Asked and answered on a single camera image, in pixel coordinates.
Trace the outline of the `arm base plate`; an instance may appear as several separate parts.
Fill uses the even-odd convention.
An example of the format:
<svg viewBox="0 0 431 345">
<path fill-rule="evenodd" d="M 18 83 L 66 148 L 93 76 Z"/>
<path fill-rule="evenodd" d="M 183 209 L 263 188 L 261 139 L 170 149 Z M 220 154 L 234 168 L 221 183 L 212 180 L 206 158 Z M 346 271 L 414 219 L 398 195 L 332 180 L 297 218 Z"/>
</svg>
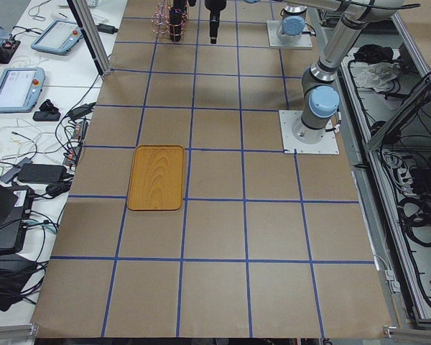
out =
<svg viewBox="0 0 431 345">
<path fill-rule="evenodd" d="M 324 129 L 309 129 L 301 120 L 302 111 L 280 110 L 279 123 L 283 152 L 299 155 L 338 155 L 338 143 L 329 119 Z"/>
<path fill-rule="evenodd" d="M 276 49 L 311 50 L 312 41 L 305 26 L 305 20 L 301 17 L 267 21 L 269 46 Z"/>
</svg>

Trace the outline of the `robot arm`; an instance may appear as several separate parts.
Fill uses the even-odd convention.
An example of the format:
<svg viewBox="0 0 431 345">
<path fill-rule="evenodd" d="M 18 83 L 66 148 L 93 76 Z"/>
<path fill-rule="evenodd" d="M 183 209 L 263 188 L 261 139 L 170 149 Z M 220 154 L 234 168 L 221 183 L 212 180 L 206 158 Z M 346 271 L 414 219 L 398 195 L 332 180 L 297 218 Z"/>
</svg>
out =
<svg viewBox="0 0 431 345">
<path fill-rule="evenodd" d="M 305 7 L 340 12 L 333 36 L 316 63 L 302 76 L 304 110 L 292 126 L 292 133 L 306 144 L 318 143 L 330 118 L 337 112 L 340 98 L 330 84 L 336 70 L 353 47 L 361 31 L 369 23 L 380 22 L 403 9 L 403 1 L 288 1 L 293 8 L 291 18 Z"/>
<path fill-rule="evenodd" d="M 299 39 L 305 28 L 307 7 L 286 2 L 280 13 L 277 35 L 280 39 Z"/>
</svg>

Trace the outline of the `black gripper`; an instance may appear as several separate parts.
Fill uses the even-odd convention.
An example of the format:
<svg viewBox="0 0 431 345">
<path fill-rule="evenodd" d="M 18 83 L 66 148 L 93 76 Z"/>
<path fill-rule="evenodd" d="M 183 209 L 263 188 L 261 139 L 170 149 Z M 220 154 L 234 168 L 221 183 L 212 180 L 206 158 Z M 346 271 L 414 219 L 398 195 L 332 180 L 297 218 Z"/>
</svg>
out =
<svg viewBox="0 0 431 345">
<path fill-rule="evenodd" d="M 210 11 L 209 37 L 210 43 L 216 44 L 220 24 L 220 12 L 226 8 L 226 0 L 205 0 L 205 8 Z"/>
</svg>

